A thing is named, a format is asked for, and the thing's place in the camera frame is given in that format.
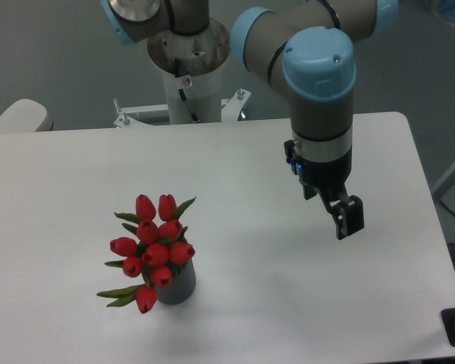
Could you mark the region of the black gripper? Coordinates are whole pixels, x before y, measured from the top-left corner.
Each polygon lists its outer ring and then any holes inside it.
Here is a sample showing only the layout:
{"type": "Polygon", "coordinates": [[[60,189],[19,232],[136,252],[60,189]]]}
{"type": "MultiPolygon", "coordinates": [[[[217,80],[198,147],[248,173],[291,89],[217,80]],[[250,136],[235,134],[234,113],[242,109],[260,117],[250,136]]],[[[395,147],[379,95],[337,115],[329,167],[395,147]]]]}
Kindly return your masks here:
{"type": "Polygon", "coordinates": [[[293,140],[284,142],[286,162],[298,176],[303,197],[310,200],[320,195],[324,207],[335,223],[336,236],[342,240],[364,228],[362,200],[349,196],[345,182],[352,168],[352,149],[329,162],[312,162],[297,154],[293,140]]]}

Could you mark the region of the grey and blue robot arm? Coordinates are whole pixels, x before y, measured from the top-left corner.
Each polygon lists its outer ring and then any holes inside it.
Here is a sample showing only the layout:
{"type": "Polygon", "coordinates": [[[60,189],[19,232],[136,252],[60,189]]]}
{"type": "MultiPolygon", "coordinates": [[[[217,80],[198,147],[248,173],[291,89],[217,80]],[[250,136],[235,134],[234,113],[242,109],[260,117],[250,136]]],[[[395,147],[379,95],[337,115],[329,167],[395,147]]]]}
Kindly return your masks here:
{"type": "Polygon", "coordinates": [[[219,121],[219,72],[230,56],[290,107],[286,160],[306,199],[320,196],[337,237],[362,230],[363,204],[347,193],[353,136],[355,42],[388,28],[396,1],[307,1],[282,14],[245,10],[232,28],[207,1],[103,1],[120,41],[146,41],[162,72],[172,124],[219,121]]]}

